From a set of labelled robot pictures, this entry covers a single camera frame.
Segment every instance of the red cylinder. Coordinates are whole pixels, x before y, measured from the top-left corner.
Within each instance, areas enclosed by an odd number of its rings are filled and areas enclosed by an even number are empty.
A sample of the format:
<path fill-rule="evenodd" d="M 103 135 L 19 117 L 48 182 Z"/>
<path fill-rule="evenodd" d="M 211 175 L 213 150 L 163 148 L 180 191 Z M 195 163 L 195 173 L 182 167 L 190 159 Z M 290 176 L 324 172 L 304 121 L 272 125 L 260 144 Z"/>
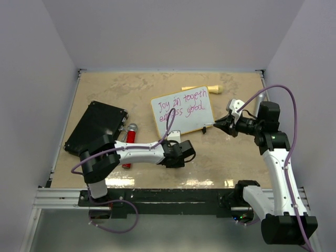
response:
<path fill-rule="evenodd" d="M 134 143 L 135 142 L 135 134 L 136 132 L 134 130 L 129 130 L 127 132 L 127 140 L 126 143 Z M 131 164 L 123 164 L 121 167 L 125 169 L 131 168 Z"/>

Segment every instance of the gray wall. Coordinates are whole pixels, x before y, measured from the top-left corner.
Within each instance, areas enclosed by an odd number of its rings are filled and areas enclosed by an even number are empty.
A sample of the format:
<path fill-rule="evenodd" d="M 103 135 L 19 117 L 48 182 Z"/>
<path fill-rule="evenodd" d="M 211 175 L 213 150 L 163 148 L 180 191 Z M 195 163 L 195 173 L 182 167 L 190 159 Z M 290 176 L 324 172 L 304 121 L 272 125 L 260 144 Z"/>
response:
<path fill-rule="evenodd" d="M 265 69 L 303 0 L 43 0 L 77 67 Z"/>
<path fill-rule="evenodd" d="M 18 251 L 50 172 L 75 66 L 41 0 L 0 1 L 0 250 Z"/>
<path fill-rule="evenodd" d="M 306 0 L 266 70 L 267 85 L 284 84 L 298 103 L 298 143 L 293 169 L 318 218 L 323 251 L 334 251 L 336 218 L 336 1 Z M 281 128 L 292 139 L 293 109 L 282 90 Z"/>

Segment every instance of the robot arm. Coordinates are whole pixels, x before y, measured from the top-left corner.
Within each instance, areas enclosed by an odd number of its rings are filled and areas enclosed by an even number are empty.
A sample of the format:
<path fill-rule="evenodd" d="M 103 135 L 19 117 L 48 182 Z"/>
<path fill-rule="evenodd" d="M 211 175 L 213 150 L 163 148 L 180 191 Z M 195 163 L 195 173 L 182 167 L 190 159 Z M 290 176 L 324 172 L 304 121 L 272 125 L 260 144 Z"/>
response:
<path fill-rule="evenodd" d="M 244 105 L 241 100 L 231 100 L 226 108 L 229 114 L 217 121 L 214 127 L 236 137 L 238 133 L 253 135 L 260 155 L 268 167 L 274 204 L 263 194 L 260 187 L 248 185 L 243 189 L 243 199 L 251 205 L 261 222 L 261 232 L 267 244 L 303 244 L 303 238 L 295 215 L 298 209 L 306 235 L 310 237 L 317 228 L 314 216 L 308 216 L 302 203 L 292 172 L 291 160 L 285 167 L 285 159 L 290 150 L 287 135 L 279 128 L 279 105 L 264 101 L 260 103 L 256 118 L 242 117 L 238 110 Z M 291 201 L 286 183 L 285 169 L 293 188 L 296 204 Z"/>
<path fill-rule="evenodd" d="M 96 157 L 82 165 L 84 181 L 90 188 L 92 198 L 101 198 L 107 194 L 105 178 L 118 165 L 152 163 L 165 165 L 166 168 L 179 168 L 184 167 L 186 158 L 196 154 L 190 141 L 178 143 L 164 140 L 158 146 L 150 148 L 156 144 L 157 142 L 123 143 L 115 141 L 111 135 L 104 135 L 93 141 L 88 149 L 79 155 L 81 161 L 104 150 L 113 148 L 120 148 L 120 150 Z"/>

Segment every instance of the black case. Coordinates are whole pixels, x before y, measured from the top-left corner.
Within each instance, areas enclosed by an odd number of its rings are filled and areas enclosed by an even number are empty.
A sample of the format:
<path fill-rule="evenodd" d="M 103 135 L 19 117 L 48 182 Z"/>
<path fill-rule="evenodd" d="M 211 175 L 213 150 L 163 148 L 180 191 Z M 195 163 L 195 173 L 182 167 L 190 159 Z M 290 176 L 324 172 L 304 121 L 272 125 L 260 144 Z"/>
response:
<path fill-rule="evenodd" d="M 116 140 L 127 118 L 127 110 L 92 101 L 65 142 L 65 151 L 79 156 L 90 142 L 105 134 Z"/>

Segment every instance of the yellow microphone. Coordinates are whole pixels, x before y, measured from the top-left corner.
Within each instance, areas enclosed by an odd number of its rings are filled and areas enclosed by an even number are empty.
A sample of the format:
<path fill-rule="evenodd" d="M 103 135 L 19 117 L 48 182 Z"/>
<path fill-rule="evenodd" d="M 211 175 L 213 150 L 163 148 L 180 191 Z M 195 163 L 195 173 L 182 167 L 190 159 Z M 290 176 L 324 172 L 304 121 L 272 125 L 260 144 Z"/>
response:
<path fill-rule="evenodd" d="M 191 89 L 191 88 L 197 88 L 197 87 L 183 87 L 181 88 L 183 90 Z M 223 92 L 223 86 L 221 85 L 215 85 L 215 86 L 208 86 L 209 93 L 221 93 Z"/>

